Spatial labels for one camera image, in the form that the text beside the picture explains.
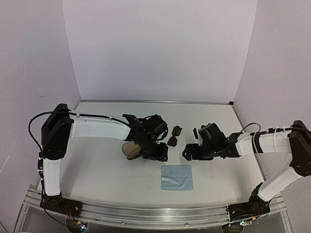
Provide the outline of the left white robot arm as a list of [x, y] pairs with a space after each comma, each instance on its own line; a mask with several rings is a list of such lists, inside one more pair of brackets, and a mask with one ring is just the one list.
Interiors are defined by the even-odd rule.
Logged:
[[41, 177], [41, 208], [55, 213], [79, 217], [82, 203], [64, 198], [61, 194], [61, 163], [66, 155], [69, 139], [80, 137], [112, 138], [133, 142], [138, 156], [154, 161], [168, 160], [168, 146], [163, 139], [168, 125], [159, 115], [138, 118], [92, 115], [71, 111], [64, 103], [50, 112], [41, 128], [38, 169]]

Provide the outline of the black glasses case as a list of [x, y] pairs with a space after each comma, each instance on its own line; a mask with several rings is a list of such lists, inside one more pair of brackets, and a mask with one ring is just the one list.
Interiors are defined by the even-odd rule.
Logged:
[[126, 156], [127, 160], [134, 160], [141, 157], [140, 146], [135, 142], [127, 142], [121, 148], [123, 154]]

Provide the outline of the blue cleaning cloth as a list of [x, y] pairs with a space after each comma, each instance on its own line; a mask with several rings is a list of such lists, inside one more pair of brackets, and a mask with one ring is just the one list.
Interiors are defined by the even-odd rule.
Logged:
[[162, 165], [161, 190], [192, 191], [194, 189], [190, 165]]

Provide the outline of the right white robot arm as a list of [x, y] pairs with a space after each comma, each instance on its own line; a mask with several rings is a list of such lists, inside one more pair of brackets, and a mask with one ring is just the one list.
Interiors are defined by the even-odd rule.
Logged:
[[182, 156], [187, 161], [211, 161], [216, 157], [239, 158], [264, 153], [287, 153], [291, 161], [277, 175], [260, 183], [247, 202], [227, 207], [230, 221], [251, 219], [270, 213], [270, 201], [296, 180], [311, 174], [311, 133], [300, 120], [283, 128], [226, 137], [215, 123], [193, 130], [197, 143], [187, 144]]

